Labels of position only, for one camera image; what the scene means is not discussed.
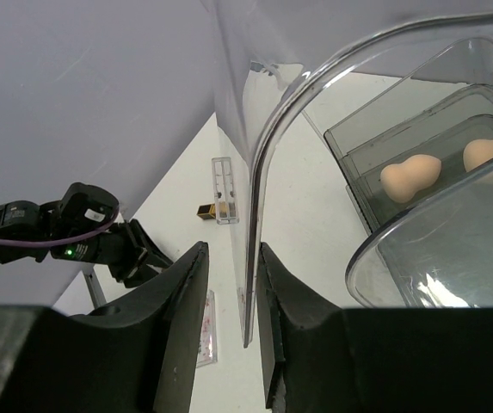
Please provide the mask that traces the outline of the beige makeup sponge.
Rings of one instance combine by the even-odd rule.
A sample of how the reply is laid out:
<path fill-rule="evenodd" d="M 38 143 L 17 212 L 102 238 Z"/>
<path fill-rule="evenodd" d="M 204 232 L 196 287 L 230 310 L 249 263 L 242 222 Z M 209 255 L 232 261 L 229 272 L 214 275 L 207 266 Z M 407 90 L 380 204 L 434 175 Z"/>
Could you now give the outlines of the beige makeup sponge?
<path fill-rule="evenodd" d="M 414 155 L 402 163 L 385 166 L 380 182 L 387 196 L 398 203 L 406 203 L 436 183 L 441 173 L 441 160 L 430 155 Z"/>
<path fill-rule="evenodd" d="M 475 139 L 464 149 L 465 171 L 470 172 L 493 159 L 493 139 Z"/>

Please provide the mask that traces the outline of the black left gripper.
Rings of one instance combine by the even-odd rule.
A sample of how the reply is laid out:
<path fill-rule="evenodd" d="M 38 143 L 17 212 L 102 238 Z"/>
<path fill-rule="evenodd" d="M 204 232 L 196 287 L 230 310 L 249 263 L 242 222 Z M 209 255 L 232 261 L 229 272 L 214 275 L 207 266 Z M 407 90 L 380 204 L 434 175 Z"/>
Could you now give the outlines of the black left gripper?
<path fill-rule="evenodd" d="M 53 258 L 106 265 L 116 281 L 138 287 L 147 282 L 147 266 L 160 273 L 173 261 L 136 219 L 120 222 L 119 215 L 112 194 L 81 182 L 72 183 L 61 200 L 40 206 L 47 239 L 72 240 L 51 247 Z"/>

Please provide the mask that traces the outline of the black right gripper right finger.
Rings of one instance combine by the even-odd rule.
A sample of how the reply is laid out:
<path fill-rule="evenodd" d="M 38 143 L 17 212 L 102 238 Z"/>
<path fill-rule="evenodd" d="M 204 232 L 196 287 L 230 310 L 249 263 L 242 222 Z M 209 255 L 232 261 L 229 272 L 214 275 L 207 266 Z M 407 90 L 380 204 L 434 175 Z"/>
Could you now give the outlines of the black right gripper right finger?
<path fill-rule="evenodd" d="M 273 412 L 493 412 L 493 308 L 341 308 L 266 244 L 256 304 Z"/>

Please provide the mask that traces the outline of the clear nail sticker case left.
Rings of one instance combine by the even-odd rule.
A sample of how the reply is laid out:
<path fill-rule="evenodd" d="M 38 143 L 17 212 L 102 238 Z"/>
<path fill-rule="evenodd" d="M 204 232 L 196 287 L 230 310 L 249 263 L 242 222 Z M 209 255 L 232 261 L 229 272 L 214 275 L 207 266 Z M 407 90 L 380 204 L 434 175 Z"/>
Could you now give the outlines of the clear nail sticker case left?
<path fill-rule="evenodd" d="M 207 366 L 215 363 L 217 360 L 218 340 L 215 294 L 213 290 L 208 290 L 200 330 L 196 367 Z"/>

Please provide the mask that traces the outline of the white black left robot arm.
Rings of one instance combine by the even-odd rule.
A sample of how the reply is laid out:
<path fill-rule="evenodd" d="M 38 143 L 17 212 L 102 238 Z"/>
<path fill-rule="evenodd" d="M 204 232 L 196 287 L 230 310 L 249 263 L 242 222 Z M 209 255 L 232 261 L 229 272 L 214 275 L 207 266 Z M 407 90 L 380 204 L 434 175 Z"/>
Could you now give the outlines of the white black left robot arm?
<path fill-rule="evenodd" d="M 72 183 L 61 200 L 0 205 L 0 264 L 32 258 L 100 264 L 126 288 L 138 287 L 173 262 L 136 220 L 120 216 L 107 190 Z"/>

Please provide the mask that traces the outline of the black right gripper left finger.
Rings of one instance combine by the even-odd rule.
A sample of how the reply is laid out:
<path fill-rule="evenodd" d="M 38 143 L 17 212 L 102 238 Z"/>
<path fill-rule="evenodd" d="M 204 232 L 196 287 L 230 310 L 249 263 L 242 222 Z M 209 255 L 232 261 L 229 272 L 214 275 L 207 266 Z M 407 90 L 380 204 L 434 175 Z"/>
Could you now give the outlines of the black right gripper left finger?
<path fill-rule="evenodd" d="M 87 315 L 0 305 L 0 412 L 186 412 L 209 273 L 198 242 Z"/>

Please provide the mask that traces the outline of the clear acrylic makeup organizer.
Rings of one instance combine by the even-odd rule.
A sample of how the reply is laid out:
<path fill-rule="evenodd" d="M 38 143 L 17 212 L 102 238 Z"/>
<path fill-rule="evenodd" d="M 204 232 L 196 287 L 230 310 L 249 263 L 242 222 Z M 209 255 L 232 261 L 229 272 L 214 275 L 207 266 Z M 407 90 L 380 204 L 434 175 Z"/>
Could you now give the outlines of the clear acrylic makeup organizer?
<path fill-rule="evenodd" d="M 346 153 L 493 81 L 493 1 L 212 1 L 215 111 L 243 344 L 256 302 L 268 169 L 296 119 Z"/>

